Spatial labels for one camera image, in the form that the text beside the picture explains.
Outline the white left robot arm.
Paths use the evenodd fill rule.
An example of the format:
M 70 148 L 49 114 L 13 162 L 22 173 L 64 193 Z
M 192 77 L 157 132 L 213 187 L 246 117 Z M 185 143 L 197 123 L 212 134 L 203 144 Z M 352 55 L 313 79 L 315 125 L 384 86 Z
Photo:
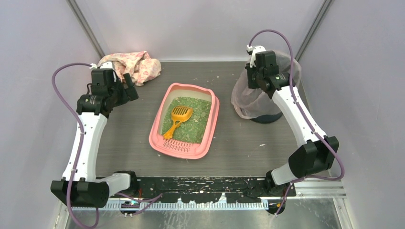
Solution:
M 62 178 L 51 182 L 50 190 L 65 205 L 102 208 L 116 193 L 139 189 L 134 171 L 96 177 L 97 153 L 110 113 L 139 96 L 134 84 L 125 86 L 112 68 L 93 69 L 91 79 L 90 93 L 79 98 L 74 112 L 78 128 L 68 165 Z

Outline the pink plastic trash bag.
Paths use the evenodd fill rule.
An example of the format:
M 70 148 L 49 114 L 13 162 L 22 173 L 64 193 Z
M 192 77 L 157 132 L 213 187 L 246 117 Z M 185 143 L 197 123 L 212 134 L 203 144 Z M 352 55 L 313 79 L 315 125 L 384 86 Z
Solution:
M 277 64 L 281 73 L 290 73 L 290 55 L 281 51 L 274 51 L 276 54 Z M 302 68 L 297 60 L 293 61 L 294 66 L 294 83 L 297 88 L 300 87 Z M 279 107 L 268 97 L 261 89 L 248 88 L 248 77 L 244 68 L 239 79 L 232 90 L 231 104 L 236 113 L 243 119 L 255 119 L 261 116 L 267 116 L 265 120 L 271 120 L 278 115 L 282 115 Z

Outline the dark round trash bin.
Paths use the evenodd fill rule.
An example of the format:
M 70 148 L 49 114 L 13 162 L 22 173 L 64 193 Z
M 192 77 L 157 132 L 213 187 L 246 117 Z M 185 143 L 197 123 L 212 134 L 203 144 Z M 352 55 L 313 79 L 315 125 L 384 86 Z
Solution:
M 279 112 L 277 114 L 266 114 L 266 115 L 261 115 L 256 118 L 250 119 L 251 121 L 259 124 L 270 124 L 273 123 L 277 120 L 279 120 L 283 116 L 282 112 Z

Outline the pink litter box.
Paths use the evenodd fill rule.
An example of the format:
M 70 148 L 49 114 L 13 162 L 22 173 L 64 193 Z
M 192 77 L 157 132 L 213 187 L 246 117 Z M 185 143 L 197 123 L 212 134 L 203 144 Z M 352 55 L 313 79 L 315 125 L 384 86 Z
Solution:
M 199 144 L 186 143 L 177 140 L 165 140 L 161 135 L 163 120 L 169 109 L 170 103 L 177 97 L 191 97 L 211 102 L 208 115 L 208 123 L 205 128 L 203 139 Z M 210 148 L 215 127 L 218 119 L 220 102 L 215 93 L 208 88 L 193 84 L 173 83 L 171 84 L 160 104 L 155 116 L 150 134 L 149 144 L 156 151 L 168 156 L 181 159 L 200 159 L 204 157 Z

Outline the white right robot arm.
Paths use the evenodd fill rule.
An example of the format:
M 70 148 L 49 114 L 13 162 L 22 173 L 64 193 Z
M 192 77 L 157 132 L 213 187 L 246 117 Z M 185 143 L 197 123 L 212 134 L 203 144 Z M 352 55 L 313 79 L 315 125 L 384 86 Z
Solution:
M 248 52 L 246 64 L 248 87 L 260 88 L 276 104 L 291 127 L 297 150 L 283 166 L 267 172 L 264 187 L 267 193 L 281 191 L 291 181 L 328 170 L 335 160 L 333 153 L 339 141 L 316 125 L 302 99 L 292 77 L 292 71 L 282 72 L 274 51 L 263 47 Z

